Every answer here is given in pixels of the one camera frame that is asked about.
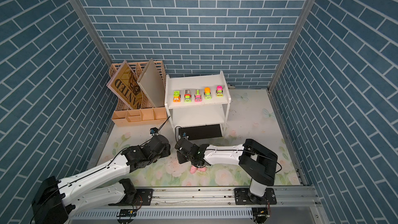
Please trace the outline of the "orange green toy car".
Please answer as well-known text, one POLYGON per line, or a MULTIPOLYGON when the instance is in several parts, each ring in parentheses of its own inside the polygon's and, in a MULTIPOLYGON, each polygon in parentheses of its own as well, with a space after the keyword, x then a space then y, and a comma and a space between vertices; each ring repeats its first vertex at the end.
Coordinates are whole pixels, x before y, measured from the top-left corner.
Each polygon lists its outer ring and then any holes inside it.
POLYGON ((205 99, 207 99, 207 100, 211 99, 211 90, 209 87, 206 87, 204 89, 204 96, 205 96, 205 99))

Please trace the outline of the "pink green toy truck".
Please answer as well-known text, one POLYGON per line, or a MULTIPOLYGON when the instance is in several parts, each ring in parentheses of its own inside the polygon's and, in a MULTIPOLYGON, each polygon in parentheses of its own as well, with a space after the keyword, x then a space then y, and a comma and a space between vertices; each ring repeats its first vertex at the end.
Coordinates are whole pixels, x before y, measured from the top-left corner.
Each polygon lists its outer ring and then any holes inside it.
POLYGON ((180 102, 181 101, 181 95, 179 90, 175 90, 173 92, 173 102, 180 102))

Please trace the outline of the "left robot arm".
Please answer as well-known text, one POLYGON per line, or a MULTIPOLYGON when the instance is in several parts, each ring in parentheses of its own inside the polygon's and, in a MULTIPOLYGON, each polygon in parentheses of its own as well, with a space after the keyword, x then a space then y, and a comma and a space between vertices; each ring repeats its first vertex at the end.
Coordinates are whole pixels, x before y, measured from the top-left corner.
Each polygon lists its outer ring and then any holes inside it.
POLYGON ((171 154, 169 140, 154 135, 138 146, 122 149, 113 159, 85 172, 45 179, 32 200, 36 224, 63 224, 75 215, 100 206, 131 206, 137 210, 142 197, 126 175, 171 154))

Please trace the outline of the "pink green toy car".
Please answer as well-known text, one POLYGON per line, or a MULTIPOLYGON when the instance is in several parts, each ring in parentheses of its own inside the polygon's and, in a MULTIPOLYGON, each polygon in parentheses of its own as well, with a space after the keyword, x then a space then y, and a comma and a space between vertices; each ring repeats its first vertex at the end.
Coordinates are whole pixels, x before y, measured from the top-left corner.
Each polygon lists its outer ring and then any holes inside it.
POLYGON ((217 86, 216 88, 216 96, 223 97, 223 86, 217 86))

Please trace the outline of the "green striped toy car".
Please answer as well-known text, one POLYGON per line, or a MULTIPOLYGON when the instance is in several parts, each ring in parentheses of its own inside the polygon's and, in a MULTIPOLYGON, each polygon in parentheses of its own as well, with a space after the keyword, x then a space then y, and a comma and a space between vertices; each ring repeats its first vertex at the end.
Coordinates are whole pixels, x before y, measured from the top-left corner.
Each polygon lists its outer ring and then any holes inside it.
POLYGON ((195 102, 201 102, 202 101, 202 94, 201 94, 201 90, 200 89, 197 89, 195 91, 194 100, 195 100, 195 102))

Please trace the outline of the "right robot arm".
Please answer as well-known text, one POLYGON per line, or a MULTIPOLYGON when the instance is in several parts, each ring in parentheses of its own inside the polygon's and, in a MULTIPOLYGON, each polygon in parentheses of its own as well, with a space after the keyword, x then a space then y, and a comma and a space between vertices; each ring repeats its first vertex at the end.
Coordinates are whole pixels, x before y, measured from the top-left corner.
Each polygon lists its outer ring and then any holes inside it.
POLYGON ((274 185, 277 168, 282 166, 278 156, 253 139, 236 146, 214 146, 202 144, 200 146, 181 138, 175 145, 180 164, 190 162, 197 169, 216 164, 240 166, 250 177, 249 189, 235 192, 242 198, 239 204, 250 201, 253 204, 275 205, 276 197, 271 187, 274 185))

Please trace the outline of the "pink pig toy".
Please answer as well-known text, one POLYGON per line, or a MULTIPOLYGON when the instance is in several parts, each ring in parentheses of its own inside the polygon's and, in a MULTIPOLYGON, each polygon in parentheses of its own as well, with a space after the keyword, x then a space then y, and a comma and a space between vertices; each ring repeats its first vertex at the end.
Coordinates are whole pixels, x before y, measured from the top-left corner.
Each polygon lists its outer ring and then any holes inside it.
POLYGON ((203 168, 198 168, 198 171, 200 171, 200 172, 206 172, 206 170, 207 170, 207 168, 206 168, 206 167, 203 167, 203 168))
POLYGON ((190 168, 190 173, 191 173, 191 174, 194 174, 197 170, 198 170, 197 167, 192 166, 192 167, 190 168))

